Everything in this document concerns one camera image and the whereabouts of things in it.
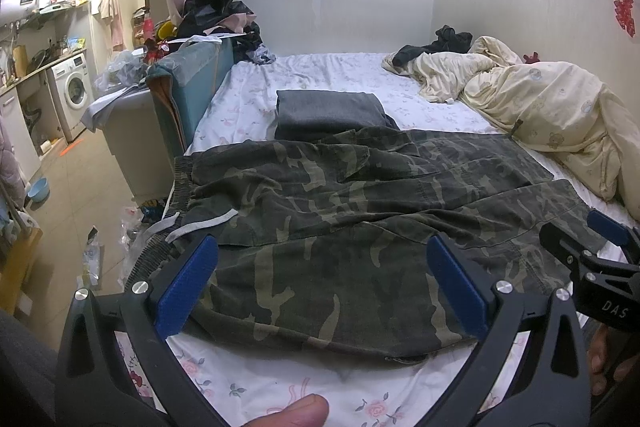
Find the bed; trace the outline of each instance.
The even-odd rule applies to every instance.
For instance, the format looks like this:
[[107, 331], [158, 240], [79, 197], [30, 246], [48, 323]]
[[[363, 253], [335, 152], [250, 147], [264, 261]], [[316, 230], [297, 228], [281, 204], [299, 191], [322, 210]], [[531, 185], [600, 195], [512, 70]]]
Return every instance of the bed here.
[[[187, 154], [247, 139], [273, 139], [277, 89], [372, 92], [401, 130], [501, 132], [465, 104], [430, 103], [413, 79], [380, 67], [382, 54], [319, 54], [279, 57], [257, 66], [236, 64], [211, 100]], [[634, 221], [618, 203], [605, 203], [574, 176], [542, 154], [527, 151], [555, 178], [571, 182], [589, 206], [626, 225]], [[607, 243], [599, 256], [622, 261], [620, 248]], [[498, 403], [524, 350], [521, 333], [500, 378], [483, 407]], [[125, 334], [118, 341], [131, 376], [143, 396], [152, 391]], [[185, 372], [231, 425], [284, 409], [311, 393], [330, 404], [328, 426], [412, 426], [433, 405], [469, 356], [474, 343], [459, 343], [414, 365], [371, 362], [309, 348], [301, 353], [212, 344], [180, 333], [167, 340]]]

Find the clear plastic bag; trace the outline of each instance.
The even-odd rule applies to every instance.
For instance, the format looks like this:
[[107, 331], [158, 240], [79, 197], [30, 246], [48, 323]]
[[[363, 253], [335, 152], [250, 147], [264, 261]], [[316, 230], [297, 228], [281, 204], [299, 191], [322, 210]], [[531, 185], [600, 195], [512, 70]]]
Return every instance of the clear plastic bag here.
[[78, 276], [78, 288], [100, 288], [101, 254], [98, 229], [93, 227], [82, 252], [82, 275]]
[[124, 291], [124, 285], [127, 283], [131, 270], [140, 257], [142, 249], [145, 248], [144, 232], [150, 225], [142, 222], [144, 214], [135, 206], [126, 206], [123, 208], [120, 216], [120, 224], [122, 234], [120, 236], [120, 245], [124, 254], [118, 284]]
[[145, 78], [148, 66], [142, 59], [143, 54], [128, 50], [114, 54], [103, 73], [95, 79], [94, 86], [100, 96], [133, 86]]

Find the human hand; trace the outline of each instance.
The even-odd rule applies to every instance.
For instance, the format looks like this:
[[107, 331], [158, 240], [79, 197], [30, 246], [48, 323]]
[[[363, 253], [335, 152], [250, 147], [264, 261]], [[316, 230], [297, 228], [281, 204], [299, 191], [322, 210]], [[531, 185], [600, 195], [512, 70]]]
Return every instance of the human hand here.
[[[591, 368], [591, 394], [598, 396], [604, 393], [607, 388], [607, 379], [603, 371], [607, 363], [607, 339], [609, 336], [609, 327], [601, 324], [591, 340], [591, 346], [587, 351], [587, 358]], [[634, 364], [640, 358], [640, 353], [620, 363], [613, 373], [613, 380], [621, 382], [629, 374]]]
[[327, 400], [318, 394], [310, 394], [281, 412], [261, 416], [243, 427], [322, 427], [328, 415]]

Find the floor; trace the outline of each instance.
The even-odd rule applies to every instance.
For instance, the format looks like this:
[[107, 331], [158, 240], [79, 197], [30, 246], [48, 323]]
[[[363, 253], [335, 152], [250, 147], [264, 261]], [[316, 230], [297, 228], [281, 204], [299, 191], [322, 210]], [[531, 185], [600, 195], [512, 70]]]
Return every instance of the floor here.
[[96, 226], [104, 245], [99, 293], [120, 291], [118, 276], [124, 257], [120, 245], [120, 214], [135, 206], [127, 182], [100, 131], [84, 131], [76, 145], [46, 168], [50, 195], [31, 203], [43, 236], [24, 292], [33, 299], [29, 317], [19, 317], [36, 337], [54, 349], [60, 345], [66, 312], [82, 271], [82, 250]]

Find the screw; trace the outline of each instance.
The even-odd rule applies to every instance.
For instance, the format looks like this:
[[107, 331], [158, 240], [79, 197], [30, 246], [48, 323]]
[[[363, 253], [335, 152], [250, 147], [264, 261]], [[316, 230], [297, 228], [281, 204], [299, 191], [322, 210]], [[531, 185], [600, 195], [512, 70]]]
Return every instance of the screw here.
[[513, 291], [513, 284], [508, 281], [498, 281], [495, 283], [495, 289], [500, 293], [511, 293]]
[[149, 289], [149, 284], [146, 281], [138, 281], [133, 283], [131, 290], [133, 293], [140, 295], [141, 293], [146, 292]]
[[80, 288], [76, 292], [76, 301], [84, 301], [89, 296], [89, 290], [87, 288]]
[[558, 297], [561, 301], [568, 301], [569, 297], [571, 297], [571, 295], [564, 288], [558, 288], [556, 290], [556, 297]]

